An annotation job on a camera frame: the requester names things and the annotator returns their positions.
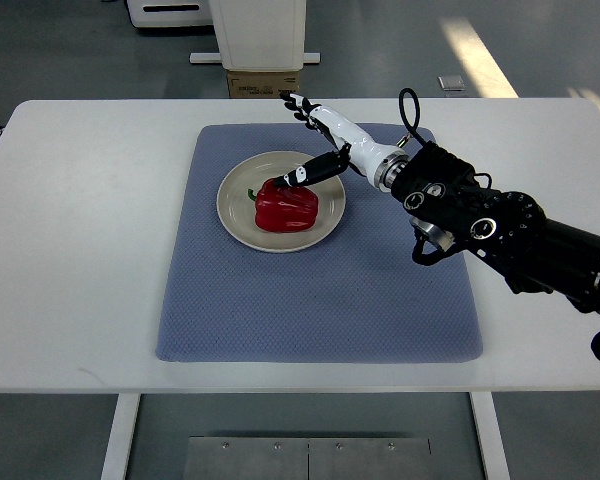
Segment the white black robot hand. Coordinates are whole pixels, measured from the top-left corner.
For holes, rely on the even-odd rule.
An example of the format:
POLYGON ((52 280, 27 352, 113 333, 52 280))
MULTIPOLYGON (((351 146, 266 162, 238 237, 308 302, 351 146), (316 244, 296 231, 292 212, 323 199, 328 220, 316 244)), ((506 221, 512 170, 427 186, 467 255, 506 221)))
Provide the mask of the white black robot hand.
POLYGON ((283 92, 281 99, 294 117, 319 131, 334 150, 315 157, 273 180, 276 187, 308 187, 352 168, 382 192, 390 190, 391 171, 408 161, 401 148, 376 142, 369 133, 335 110, 307 98, 283 92))

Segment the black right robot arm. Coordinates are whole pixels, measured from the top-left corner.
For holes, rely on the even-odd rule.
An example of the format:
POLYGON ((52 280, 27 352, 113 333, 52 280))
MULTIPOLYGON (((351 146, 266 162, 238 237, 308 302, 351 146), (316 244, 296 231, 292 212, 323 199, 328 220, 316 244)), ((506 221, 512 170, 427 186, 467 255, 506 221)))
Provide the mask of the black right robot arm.
MULTIPOLYGON (((557 291, 579 312, 600 314, 600 236, 548 219, 528 194, 480 185, 471 164, 425 140, 416 121, 403 123, 421 148, 386 185, 414 218, 416 263, 469 251, 515 294, 557 291)), ((591 351, 600 362, 600 331, 591 351)))

